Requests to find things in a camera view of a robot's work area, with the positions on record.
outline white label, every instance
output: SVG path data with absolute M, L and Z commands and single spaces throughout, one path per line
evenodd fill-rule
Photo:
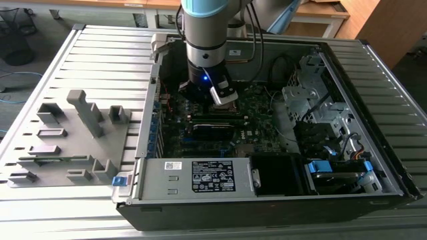
M 240 54 L 241 54 L 241 50 L 229 50 L 229 53 L 228 53 L 229 56 L 240 56 Z
M 333 18 L 333 19 L 345 19 L 347 16 L 343 16 L 343 15 L 332 15 L 331 18 Z
M 124 6 L 125 6 L 125 7 L 139 7 L 139 8 L 141 8 L 141 7 L 143 7 L 143 4 L 125 3 Z
M 167 161 L 164 163 L 164 170 L 181 170 L 183 162 L 181 161 Z

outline barcode sticker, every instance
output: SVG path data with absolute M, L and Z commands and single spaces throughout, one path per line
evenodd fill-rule
M 143 4 L 125 3 L 124 6 L 125 6 L 125 7 L 137 7 L 137 8 L 141 8 L 141 7 L 143 7 Z
M 181 170 L 183 162 L 181 161 L 167 161 L 164 162 L 164 170 Z
M 240 56 L 241 55 L 241 50 L 229 50 L 228 55 L 229 56 Z

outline motherboard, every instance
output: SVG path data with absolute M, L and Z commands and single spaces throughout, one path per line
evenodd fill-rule
M 235 158 L 283 151 L 271 93 L 263 85 L 237 83 L 237 88 L 239 99 L 221 106 L 193 103 L 177 92 L 161 95 L 164 158 Z

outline blue cable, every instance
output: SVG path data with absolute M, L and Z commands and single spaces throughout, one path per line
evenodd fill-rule
M 0 99 L 0 102 L 1 102 L 1 103 L 5 103 L 5 104 L 22 104 L 22 103 L 25 103 L 26 101 L 5 101 L 5 100 L 1 100 L 1 99 Z
M 0 78 L 5 77 L 5 76 L 9 76 L 12 74 L 33 74 L 33 75 L 37 75 L 40 78 L 42 77 L 42 74 L 37 73 L 37 72 L 32 72 L 32 71 L 17 71 L 17 72 L 9 72 L 9 71 L 5 71 L 2 69 L 0 69 L 1 72 L 5 72 L 6 74 L 1 75 Z M 0 99 L 0 102 L 1 103 L 5 103 L 5 104 L 21 104 L 21 103 L 25 103 L 26 101 L 5 101 L 5 100 L 1 100 Z

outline table leg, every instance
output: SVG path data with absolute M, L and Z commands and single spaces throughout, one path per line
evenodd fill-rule
M 341 18 L 333 18 L 332 22 L 325 28 L 325 31 L 323 33 L 323 38 L 335 38 L 336 33 L 340 30 L 340 26 L 343 24 L 343 19 Z
M 49 9 L 48 11 L 50 12 L 53 19 L 56 19 L 56 20 L 61 19 L 60 10 Z
M 145 16 L 147 16 L 147 23 L 149 29 L 159 28 L 159 18 L 157 18 L 157 11 L 156 9 L 145 9 Z
M 173 16 L 172 15 L 165 15 L 167 16 L 167 23 L 173 24 Z

